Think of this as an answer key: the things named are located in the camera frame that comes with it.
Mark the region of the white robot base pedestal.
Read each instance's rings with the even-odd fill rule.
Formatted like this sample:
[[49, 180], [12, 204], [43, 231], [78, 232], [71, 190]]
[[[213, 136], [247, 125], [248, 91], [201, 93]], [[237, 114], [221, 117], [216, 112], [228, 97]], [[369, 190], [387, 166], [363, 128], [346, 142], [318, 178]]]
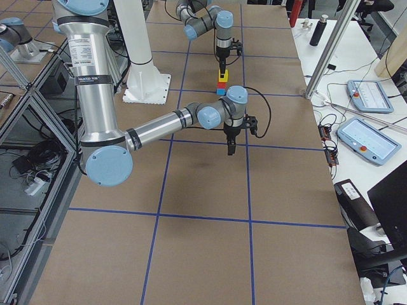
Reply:
[[131, 63], [123, 101], [166, 103], [171, 75], [160, 73], [154, 65], [142, 2], [115, 1], [114, 5]]

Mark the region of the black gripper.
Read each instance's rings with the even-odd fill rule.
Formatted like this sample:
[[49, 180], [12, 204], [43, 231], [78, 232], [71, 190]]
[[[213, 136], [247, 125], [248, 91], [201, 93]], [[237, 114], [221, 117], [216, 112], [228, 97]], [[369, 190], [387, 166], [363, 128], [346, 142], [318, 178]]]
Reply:
[[231, 126], [226, 123], [223, 124], [223, 132], [226, 135], [227, 141], [227, 155], [233, 156], [236, 150], [236, 136], [240, 133], [242, 125]]
[[226, 74], [226, 59], [230, 56], [230, 47], [222, 48], [216, 46], [215, 55], [219, 60], [219, 75], [224, 76]]

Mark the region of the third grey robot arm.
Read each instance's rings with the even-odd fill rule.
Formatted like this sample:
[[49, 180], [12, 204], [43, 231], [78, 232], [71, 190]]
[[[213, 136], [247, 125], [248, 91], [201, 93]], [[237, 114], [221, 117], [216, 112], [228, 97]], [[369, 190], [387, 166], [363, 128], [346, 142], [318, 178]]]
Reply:
[[10, 54], [18, 64], [39, 64], [44, 59], [48, 48], [42, 49], [43, 43], [34, 40], [17, 17], [1, 20], [1, 47]]

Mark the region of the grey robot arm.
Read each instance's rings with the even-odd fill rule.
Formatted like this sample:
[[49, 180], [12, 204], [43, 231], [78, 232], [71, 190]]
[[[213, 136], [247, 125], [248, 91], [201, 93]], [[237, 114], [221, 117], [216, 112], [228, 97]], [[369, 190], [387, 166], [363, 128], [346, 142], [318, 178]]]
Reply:
[[219, 59], [219, 73], [226, 75], [226, 59], [232, 49], [231, 30], [233, 27], [233, 13], [214, 5], [207, 6], [211, 1], [178, 1], [176, 16], [184, 23], [184, 33], [190, 41], [214, 29], [215, 55]]
[[[66, 35], [71, 55], [85, 132], [80, 140], [87, 177], [97, 185], [112, 187], [125, 182], [134, 162], [132, 151], [195, 124], [206, 130], [222, 126], [228, 146], [244, 125], [248, 93], [231, 86], [213, 103], [194, 102], [141, 126], [120, 129], [116, 119], [111, 57], [107, 53], [110, 30], [107, 1], [54, 1], [57, 29]], [[163, 105], [171, 77], [153, 62], [140, 1], [115, 1], [130, 69], [123, 94], [123, 108], [131, 113], [136, 105]]]

